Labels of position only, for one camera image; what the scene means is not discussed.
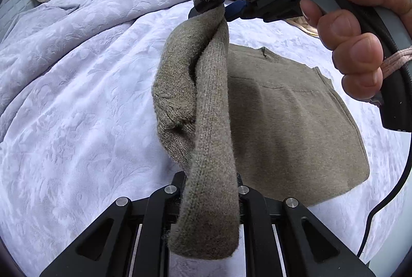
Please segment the right hand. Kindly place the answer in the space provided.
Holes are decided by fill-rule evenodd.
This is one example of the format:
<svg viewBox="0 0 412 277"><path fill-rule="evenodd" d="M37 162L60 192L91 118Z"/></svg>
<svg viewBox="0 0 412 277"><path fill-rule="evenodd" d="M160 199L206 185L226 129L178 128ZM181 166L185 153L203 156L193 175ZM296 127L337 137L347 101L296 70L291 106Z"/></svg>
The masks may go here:
<svg viewBox="0 0 412 277"><path fill-rule="evenodd" d="M388 8L399 16L411 31L411 0L349 0L365 6ZM300 8L306 21L318 30L324 46L332 51L334 66L344 76L344 91L358 101L370 100L383 84L383 48L371 33L361 33L357 18L347 10L323 15L310 0L301 0Z"/></svg>

